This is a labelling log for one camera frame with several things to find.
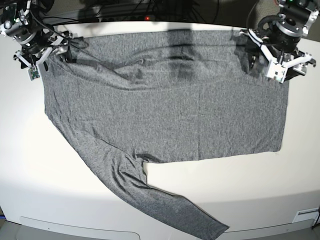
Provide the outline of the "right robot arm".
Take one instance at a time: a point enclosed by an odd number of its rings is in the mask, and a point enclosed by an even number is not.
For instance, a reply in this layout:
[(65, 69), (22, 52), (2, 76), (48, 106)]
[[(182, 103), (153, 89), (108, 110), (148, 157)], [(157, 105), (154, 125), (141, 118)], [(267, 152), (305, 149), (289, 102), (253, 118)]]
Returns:
[(50, 54), (61, 55), (67, 63), (74, 59), (70, 50), (72, 34), (57, 32), (43, 18), (54, 5), (53, 0), (2, 0), (0, 2), (0, 34), (11, 37), (21, 46), (13, 56), (27, 69), (32, 79), (39, 76), (39, 66), (48, 70), (46, 59)]

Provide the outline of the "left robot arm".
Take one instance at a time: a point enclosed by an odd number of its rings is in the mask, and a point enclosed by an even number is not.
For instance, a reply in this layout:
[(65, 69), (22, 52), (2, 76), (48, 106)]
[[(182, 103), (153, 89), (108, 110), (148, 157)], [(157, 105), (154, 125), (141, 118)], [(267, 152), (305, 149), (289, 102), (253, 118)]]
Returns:
[(316, 0), (278, 0), (276, 4), (277, 14), (265, 16), (255, 29), (246, 27), (240, 34), (247, 37), (249, 67), (263, 56), (268, 63), (265, 76), (282, 84), (305, 76), (308, 65), (317, 65), (312, 55), (297, 45), (317, 20), (319, 4)]

